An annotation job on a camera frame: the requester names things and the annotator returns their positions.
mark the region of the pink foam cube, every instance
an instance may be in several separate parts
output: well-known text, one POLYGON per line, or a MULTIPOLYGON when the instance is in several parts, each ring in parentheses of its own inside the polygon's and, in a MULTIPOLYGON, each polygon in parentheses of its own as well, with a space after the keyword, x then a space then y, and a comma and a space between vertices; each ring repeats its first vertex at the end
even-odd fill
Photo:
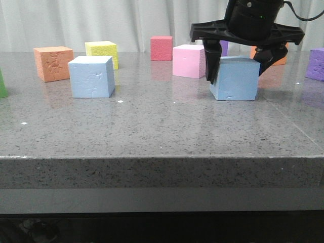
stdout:
POLYGON ((172 60, 172 36, 151 37, 151 60, 171 61, 172 60))
POLYGON ((203 45, 181 45, 173 48, 173 76, 201 78, 205 76, 206 61, 203 45))

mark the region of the orange foam cube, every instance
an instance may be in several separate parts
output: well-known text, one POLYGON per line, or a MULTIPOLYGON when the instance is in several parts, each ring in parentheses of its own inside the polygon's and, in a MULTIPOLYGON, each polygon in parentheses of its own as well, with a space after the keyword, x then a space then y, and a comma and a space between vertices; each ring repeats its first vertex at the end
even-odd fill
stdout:
MULTIPOLYGON (((253 59, 256 51, 255 51, 256 47, 251 47, 251 53, 250 53, 250 58, 253 59)), ((287 56, 285 56, 284 58, 281 58, 280 60, 276 61, 273 65, 285 65, 287 63, 287 56)))
POLYGON ((67 47, 34 48, 38 76, 44 82, 70 78, 68 62, 74 59, 73 50, 67 47))

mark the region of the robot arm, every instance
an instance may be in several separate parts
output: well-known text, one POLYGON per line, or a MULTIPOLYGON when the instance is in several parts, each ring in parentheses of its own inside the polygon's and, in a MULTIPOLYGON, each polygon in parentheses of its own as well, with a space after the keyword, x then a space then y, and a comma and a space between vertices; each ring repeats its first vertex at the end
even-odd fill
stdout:
POLYGON ((222 53, 220 40, 257 46, 254 60, 260 62, 261 75, 273 63, 285 57, 287 42, 296 45, 304 32, 299 27, 275 24, 283 0, 229 0, 223 20, 192 24, 190 37, 202 39, 206 54, 206 78, 214 82, 222 53))

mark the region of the red foam cube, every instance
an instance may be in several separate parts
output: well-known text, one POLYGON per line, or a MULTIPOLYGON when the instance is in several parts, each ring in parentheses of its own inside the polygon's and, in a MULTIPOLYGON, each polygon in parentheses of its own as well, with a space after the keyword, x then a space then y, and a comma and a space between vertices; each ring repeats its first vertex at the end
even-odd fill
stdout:
POLYGON ((172 36, 151 37, 151 61, 172 60, 172 36))

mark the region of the light blue foam cube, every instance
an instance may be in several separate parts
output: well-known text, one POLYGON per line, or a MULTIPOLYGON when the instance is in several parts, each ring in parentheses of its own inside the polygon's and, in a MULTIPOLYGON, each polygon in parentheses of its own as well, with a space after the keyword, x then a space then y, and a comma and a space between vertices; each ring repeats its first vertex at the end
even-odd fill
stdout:
POLYGON ((73 98, 109 98, 115 89, 112 57, 77 57, 69 62, 73 98))
POLYGON ((260 63, 249 57, 221 57, 210 91, 217 100, 255 100, 260 63))

